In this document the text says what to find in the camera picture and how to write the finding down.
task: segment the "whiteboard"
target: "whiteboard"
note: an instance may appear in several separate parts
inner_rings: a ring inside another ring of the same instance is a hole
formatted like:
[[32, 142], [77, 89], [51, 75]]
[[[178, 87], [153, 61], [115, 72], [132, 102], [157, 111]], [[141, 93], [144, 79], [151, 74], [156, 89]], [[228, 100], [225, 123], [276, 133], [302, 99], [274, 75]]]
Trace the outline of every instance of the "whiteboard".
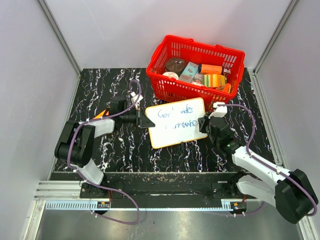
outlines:
[[145, 115], [155, 124], [149, 128], [154, 149], [207, 137], [207, 134], [199, 132], [198, 118], [205, 115], [201, 97], [150, 106]]

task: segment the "orange object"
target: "orange object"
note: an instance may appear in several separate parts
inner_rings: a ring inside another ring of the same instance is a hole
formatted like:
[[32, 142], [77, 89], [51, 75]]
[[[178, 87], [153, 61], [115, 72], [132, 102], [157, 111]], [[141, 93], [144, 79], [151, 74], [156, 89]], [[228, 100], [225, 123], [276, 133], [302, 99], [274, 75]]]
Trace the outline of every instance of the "orange object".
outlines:
[[231, 84], [230, 83], [227, 83], [225, 85], [222, 85], [220, 87], [217, 87], [216, 88], [218, 91], [221, 91], [221, 92], [225, 92], [225, 93], [230, 93], [230, 90], [231, 90]]
[[201, 74], [221, 74], [223, 71], [222, 66], [215, 66], [215, 65], [207, 65], [201, 64]]
[[99, 119], [99, 118], [102, 118], [102, 117], [105, 117], [105, 116], [108, 116], [108, 115], [109, 115], [109, 110], [106, 109], [106, 110], [103, 110], [102, 112], [100, 112], [94, 119]]
[[222, 66], [199, 64], [198, 72], [201, 74], [230, 74], [231, 71]]
[[[166, 72], [168, 59], [178, 57], [186, 63], [206, 63], [231, 69], [227, 81], [231, 84], [230, 93], [212, 87], [197, 86], [188, 82], [168, 79]], [[167, 35], [154, 51], [146, 74], [150, 78], [155, 97], [167, 102], [201, 97], [206, 111], [212, 111], [214, 102], [227, 103], [237, 95], [239, 83], [245, 69], [245, 53], [221, 45], [208, 45], [191, 38]]]

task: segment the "snack package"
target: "snack package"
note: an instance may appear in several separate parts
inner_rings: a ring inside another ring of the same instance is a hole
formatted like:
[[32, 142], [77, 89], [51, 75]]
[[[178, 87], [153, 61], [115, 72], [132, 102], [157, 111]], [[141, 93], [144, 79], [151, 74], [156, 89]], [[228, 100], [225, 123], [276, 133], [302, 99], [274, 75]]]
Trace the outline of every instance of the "snack package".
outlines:
[[219, 74], [205, 74], [203, 84], [208, 88], [218, 88], [227, 83], [227, 79]]
[[229, 94], [230, 90], [231, 90], [231, 84], [230, 83], [226, 83], [225, 85], [217, 87], [216, 89], [221, 91], [221, 92], [225, 92], [225, 93]]

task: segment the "red basket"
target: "red basket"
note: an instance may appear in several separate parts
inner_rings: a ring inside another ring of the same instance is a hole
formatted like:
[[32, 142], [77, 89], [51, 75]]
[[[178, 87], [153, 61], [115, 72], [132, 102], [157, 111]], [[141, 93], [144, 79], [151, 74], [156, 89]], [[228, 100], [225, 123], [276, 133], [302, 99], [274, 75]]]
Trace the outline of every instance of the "red basket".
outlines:
[[[230, 93], [163, 76], [165, 64], [172, 57], [184, 59], [185, 64], [193, 62], [230, 68], [231, 74], [227, 77], [227, 82], [231, 84]], [[227, 103], [236, 96], [244, 73], [244, 60], [243, 51], [221, 45], [203, 44], [191, 38], [167, 35], [153, 53], [146, 74], [158, 99], [176, 102], [201, 97], [204, 100], [205, 110], [210, 111], [214, 102]]]

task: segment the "white wall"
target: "white wall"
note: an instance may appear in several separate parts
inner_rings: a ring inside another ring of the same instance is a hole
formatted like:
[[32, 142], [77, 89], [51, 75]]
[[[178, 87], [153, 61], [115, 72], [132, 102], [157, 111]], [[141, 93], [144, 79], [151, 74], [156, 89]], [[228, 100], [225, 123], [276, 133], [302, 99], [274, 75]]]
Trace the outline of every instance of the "white wall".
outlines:
[[[320, 1], [300, 1], [258, 72], [286, 163], [320, 199]], [[320, 234], [320, 213], [313, 217]]]
[[171, 34], [246, 53], [253, 68], [290, 0], [46, 0], [81, 68], [147, 67]]
[[20, 239], [77, 76], [37, 1], [0, 2], [0, 238]]

